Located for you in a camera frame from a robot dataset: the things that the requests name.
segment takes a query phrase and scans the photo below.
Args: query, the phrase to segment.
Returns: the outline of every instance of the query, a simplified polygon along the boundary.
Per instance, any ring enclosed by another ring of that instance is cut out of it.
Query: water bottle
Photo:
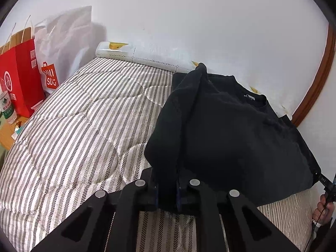
[[[17,118],[13,103],[9,97],[5,81],[0,80],[1,94],[0,94],[0,109],[8,124],[13,124]]]

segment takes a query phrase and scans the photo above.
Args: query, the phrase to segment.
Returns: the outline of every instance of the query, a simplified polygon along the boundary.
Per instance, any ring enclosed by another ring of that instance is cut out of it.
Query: human hand
[[[316,221],[320,224],[328,223],[331,220],[331,217],[333,216],[333,213],[334,213],[334,210],[335,210],[335,205],[334,205],[333,202],[328,203],[326,209],[323,210],[324,205],[325,205],[326,196],[327,196],[326,194],[321,195],[320,202],[317,203],[317,209],[315,209],[315,211],[313,213],[314,221]]]

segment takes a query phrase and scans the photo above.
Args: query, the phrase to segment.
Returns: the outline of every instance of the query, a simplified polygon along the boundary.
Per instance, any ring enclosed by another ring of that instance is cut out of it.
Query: black clothing
[[[204,64],[175,73],[173,91],[145,148],[159,185],[161,208],[176,196],[185,168],[214,190],[237,189],[265,205],[310,188],[320,172],[287,116],[234,76],[207,74]]]

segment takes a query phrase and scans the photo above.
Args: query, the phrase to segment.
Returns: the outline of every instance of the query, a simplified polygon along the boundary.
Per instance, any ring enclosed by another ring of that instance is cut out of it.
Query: metal screw
[[[198,186],[201,182],[198,179],[191,179],[189,183],[192,186]]]
[[[236,189],[232,189],[230,190],[229,194],[232,196],[232,197],[238,197],[239,196],[239,191],[236,190]]]
[[[96,195],[97,198],[103,198],[105,196],[105,194],[106,194],[106,191],[104,191],[102,189],[101,190],[97,190],[95,192],[95,195]]]
[[[142,179],[135,181],[135,185],[136,185],[136,186],[144,186],[145,183],[146,183],[146,182],[145,182],[144,180],[142,180]]]

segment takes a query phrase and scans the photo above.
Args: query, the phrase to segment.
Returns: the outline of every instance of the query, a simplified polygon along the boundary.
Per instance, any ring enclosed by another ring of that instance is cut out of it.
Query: clothing label
[[[252,96],[250,96],[250,95],[244,95],[244,97],[247,97],[247,98],[249,98],[249,99],[255,100],[255,98],[252,97]]]
[[[1,103],[1,111],[4,117],[6,119],[9,118],[14,112],[14,107],[11,98],[8,95],[8,92],[2,97],[0,103]]]

